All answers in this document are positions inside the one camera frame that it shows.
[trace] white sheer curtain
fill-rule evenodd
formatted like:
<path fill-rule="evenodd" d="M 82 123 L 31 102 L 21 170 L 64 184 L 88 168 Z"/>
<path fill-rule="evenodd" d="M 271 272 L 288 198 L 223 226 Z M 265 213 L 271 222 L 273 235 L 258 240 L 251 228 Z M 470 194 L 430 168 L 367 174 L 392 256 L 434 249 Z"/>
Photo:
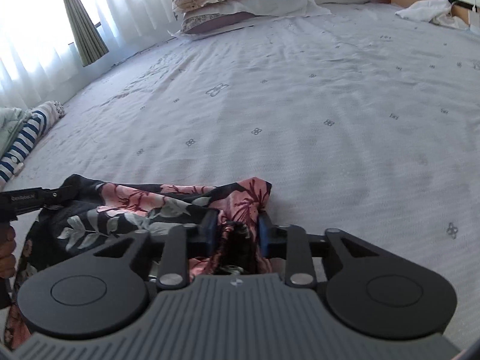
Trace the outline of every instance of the white sheer curtain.
<path fill-rule="evenodd" d="M 82 0 L 110 52 L 82 67 L 62 0 L 0 0 L 0 107 L 67 101 L 113 64 L 170 36 L 171 0 Z"/>

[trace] gray ribbed plate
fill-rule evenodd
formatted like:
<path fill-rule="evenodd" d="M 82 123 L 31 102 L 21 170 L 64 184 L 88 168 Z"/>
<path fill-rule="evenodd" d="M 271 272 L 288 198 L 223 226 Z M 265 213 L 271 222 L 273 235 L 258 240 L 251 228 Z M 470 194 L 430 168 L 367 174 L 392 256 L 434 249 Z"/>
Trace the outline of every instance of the gray ribbed plate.
<path fill-rule="evenodd" d="M 312 290 L 264 274 L 198 276 L 188 288 L 159 293 L 141 318 L 117 333 L 87 341 L 33 334 L 3 358 L 450 360 L 457 353 L 440 334 L 410 342 L 365 337 L 335 320 Z"/>

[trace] circular disc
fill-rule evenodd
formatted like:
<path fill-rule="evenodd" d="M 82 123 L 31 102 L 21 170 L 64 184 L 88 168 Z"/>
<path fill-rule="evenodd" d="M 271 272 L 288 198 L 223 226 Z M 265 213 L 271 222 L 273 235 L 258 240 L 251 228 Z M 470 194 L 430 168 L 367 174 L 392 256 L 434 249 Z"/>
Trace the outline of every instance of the circular disc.
<path fill-rule="evenodd" d="M 389 340 L 443 332 L 457 306 L 452 285 L 439 274 L 386 257 L 355 259 L 328 282 L 326 300 L 349 327 Z"/>
<path fill-rule="evenodd" d="M 22 285 L 17 302 L 30 330 L 58 338 L 95 338 L 129 325 L 147 307 L 146 286 L 126 264 L 98 257 L 71 261 Z"/>

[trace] metal screw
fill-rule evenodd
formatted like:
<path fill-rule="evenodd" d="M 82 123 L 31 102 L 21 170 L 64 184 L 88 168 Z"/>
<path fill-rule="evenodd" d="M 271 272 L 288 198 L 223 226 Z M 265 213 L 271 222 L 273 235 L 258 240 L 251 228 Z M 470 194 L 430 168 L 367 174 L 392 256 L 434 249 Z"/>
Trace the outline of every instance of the metal screw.
<path fill-rule="evenodd" d="M 165 274 L 160 278 L 160 283 L 164 286 L 177 286 L 183 281 L 183 277 L 179 274 Z"/>
<path fill-rule="evenodd" d="M 290 276 L 290 281 L 299 286 L 309 285 L 313 280 L 314 278 L 311 274 L 293 274 Z"/>

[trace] green curtain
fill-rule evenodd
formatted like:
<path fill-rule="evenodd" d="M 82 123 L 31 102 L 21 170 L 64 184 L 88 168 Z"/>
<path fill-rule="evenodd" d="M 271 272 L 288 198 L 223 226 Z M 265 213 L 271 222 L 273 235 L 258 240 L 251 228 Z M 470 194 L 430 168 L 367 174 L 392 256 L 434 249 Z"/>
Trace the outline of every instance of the green curtain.
<path fill-rule="evenodd" d="M 95 25 L 80 0 L 63 0 L 67 10 L 75 46 L 82 60 L 82 65 L 93 64 L 109 52 L 105 42 L 100 37 Z"/>

